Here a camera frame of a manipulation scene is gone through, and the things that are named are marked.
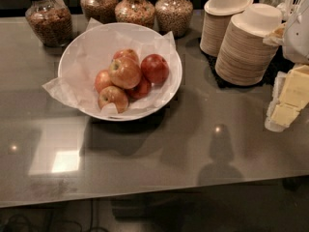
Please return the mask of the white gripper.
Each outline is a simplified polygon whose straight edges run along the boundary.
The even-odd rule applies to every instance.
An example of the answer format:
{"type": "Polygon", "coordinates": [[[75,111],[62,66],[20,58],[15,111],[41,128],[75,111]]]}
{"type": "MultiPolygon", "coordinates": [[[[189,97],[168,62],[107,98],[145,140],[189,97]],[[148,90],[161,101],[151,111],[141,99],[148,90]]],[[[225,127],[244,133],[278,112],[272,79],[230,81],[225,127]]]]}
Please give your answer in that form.
{"type": "Polygon", "coordinates": [[[263,38],[271,46],[283,45],[283,56],[297,63],[274,80],[272,101],[267,109],[265,127],[269,131],[287,129],[309,103],[309,2],[303,2],[286,23],[263,38]]]}

